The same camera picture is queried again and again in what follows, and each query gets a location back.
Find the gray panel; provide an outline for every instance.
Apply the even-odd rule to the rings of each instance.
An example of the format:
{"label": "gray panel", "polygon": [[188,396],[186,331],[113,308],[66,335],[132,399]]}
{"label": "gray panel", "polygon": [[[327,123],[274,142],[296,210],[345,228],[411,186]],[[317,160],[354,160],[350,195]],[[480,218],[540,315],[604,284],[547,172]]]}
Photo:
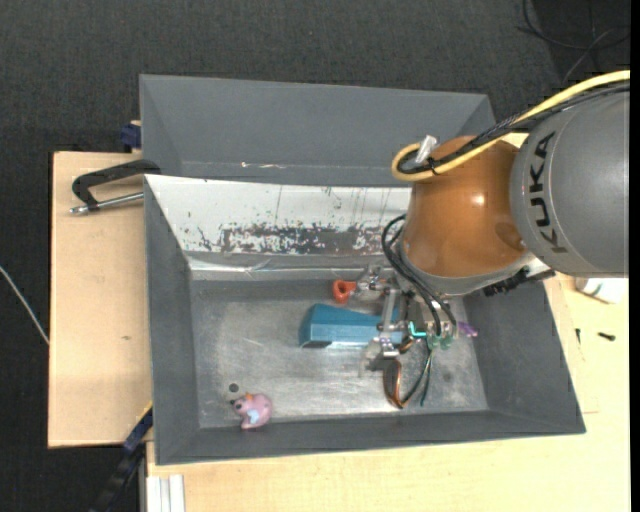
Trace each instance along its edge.
{"label": "gray panel", "polygon": [[[228,300],[221,283],[193,282],[191,288],[201,427],[238,424],[228,406],[239,395],[229,391],[231,384],[240,392],[266,393],[274,404],[272,423],[396,413],[382,393],[381,373],[360,371],[361,348],[299,347],[307,310],[318,303],[333,304],[331,281],[238,283],[234,300]],[[459,304],[453,307],[464,320]],[[380,304],[363,312],[379,315]],[[420,372],[424,351],[416,347],[401,360],[411,382]],[[402,414],[487,408],[470,339],[462,337],[449,350],[439,351],[427,407],[417,402]]]}
{"label": "gray panel", "polygon": [[394,418],[346,418],[311,424],[266,425],[264,430],[259,432],[239,433],[237,428],[201,430],[184,445],[179,457],[160,463],[402,448],[425,444],[561,435],[576,431],[532,418],[508,416],[494,411]]}
{"label": "gray panel", "polygon": [[144,189],[154,437],[156,456],[167,460],[198,429],[189,269],[146,183]]}
{"label": "gray panel", "polygon": [[426,133],[447,140],[493,123],[482,94],[150,75],[140,81],[145,158],[177,176],[401,186],[389,167],[404,146]]}
{"label": "gray panel", "polygon": [[542,283],[508,294],[465,298],[479,332],[476,355],[491,410],[558,429],[584,424]]}

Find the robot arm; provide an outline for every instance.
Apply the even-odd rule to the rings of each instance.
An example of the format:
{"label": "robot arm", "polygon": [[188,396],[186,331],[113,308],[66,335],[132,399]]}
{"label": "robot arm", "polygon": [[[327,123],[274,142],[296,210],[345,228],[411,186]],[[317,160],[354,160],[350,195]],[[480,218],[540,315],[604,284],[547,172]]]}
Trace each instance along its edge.
{"label": "robot arm", "polygon": [[444,297],[549,269],[626,275],[629,84],[597,77],[477,137],[402,150],[392,172],[413,194],[396,253],[412,275]]}

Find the gray bin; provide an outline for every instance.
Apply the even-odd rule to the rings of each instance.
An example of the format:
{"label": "gray bin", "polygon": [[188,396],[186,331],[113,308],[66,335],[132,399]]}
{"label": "gray bin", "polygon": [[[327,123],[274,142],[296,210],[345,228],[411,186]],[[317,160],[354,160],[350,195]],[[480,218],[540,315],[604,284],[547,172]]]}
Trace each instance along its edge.
{"label": "gray bin", "polygon": [[[479,336],[439,351],[425,406],[397,411],[381,375],[358,371],[358,350],[296,343],[308,307],[330,303],[333,279],[384,263],[373,241],[369,251],[330,255],[225,251],[209,234],[219,226],[198,217],[206,194],[216,194],[209,178],[329,191],[397,186],[394,152],[425,132],[450,138],[488,127],[484,96],[166,77],[143,77],[142,86],[145,158],[164,174],[207,177],[145,181],[159,464],[584,432],[542,285],[455,301]],[[202,236],[189,246],[181,226],[192,215]],[[409,374],[419,366],[412,353]],[[272,421],[241,431],[231,384],[269,394]]]}

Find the pink toy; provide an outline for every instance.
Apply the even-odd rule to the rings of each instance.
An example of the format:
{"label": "pink toy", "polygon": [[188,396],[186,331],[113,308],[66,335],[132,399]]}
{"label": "pink toy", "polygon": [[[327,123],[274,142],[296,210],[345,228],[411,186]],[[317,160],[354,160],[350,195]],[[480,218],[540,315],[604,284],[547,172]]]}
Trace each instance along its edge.
{"label": "pink toy", "polygon": [[271,418],[271,400],[261,393],[252,395],[246,393],[242,398],[232,400],[233,410],[242,416],[240,428],[258,428]]}

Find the black carpet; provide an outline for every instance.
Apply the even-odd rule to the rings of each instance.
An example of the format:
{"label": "black carpet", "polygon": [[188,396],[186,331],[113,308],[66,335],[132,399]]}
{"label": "black carpet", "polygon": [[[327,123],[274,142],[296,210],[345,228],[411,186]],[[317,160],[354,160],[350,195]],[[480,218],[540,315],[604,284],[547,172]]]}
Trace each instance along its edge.
{"label": "black carpet", "polygon": [[[536,26],[574,46],[630,23],[630,0],[593,0],[595,31],[588,1],[534,3]],[[500,119],[571,80],[629,67],[627,39],[572,70],[584,51],[520,30],[522,6],[0,0],[0,265],[46,327],[48,152],[71,144],[122,151],[119,130],[139,116],[143,72],[482,92]],[[0,277],[0,510],[87,510],[118,460],[116,447],[46,449],[47,379],[47,347]],[[120,509],[135,505],[129,493]]]}

